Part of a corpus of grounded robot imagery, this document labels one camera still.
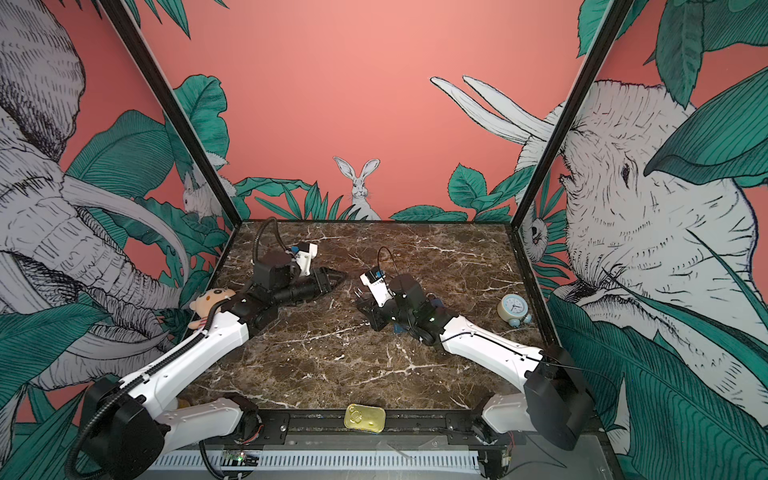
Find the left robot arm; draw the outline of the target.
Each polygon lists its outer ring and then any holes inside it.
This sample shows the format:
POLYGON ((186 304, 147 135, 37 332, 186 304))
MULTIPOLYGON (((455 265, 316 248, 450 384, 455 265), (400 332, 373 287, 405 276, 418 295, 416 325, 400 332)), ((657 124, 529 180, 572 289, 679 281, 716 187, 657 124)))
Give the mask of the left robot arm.
POLYGON ((301 243, 255 261, 237 292, 213 289, 191 302, 207 319, 172 350, 119 380, 103 377, 85 392, 78 435, 64 463, 69 479, 134 479, 163 454, 212 437, 239 433, 254 440, 263 426, 258 407, 229 395, 190 408, 176 397, 209 367, 259 335, 282 306, 331 293, 348 277, 315 267, 314 244, 301 243))

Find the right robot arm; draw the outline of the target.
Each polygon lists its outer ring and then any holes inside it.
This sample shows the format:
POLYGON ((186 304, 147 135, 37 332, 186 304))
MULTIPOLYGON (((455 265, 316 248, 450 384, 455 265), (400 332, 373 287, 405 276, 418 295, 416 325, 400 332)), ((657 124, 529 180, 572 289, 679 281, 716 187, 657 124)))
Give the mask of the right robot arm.
POLYGON ((480 407, 481 438, 532 429, 563 450, 575 448, 596 401, 582 370, 557 344, 545 349, 516 343, 432 300, 410 274, 388 280, 378 268, 360 275, 367 296, 357 309, 375 331, 392 324, 429 347, 463 357, 498 375, 518 392, 492 395, 480 407))

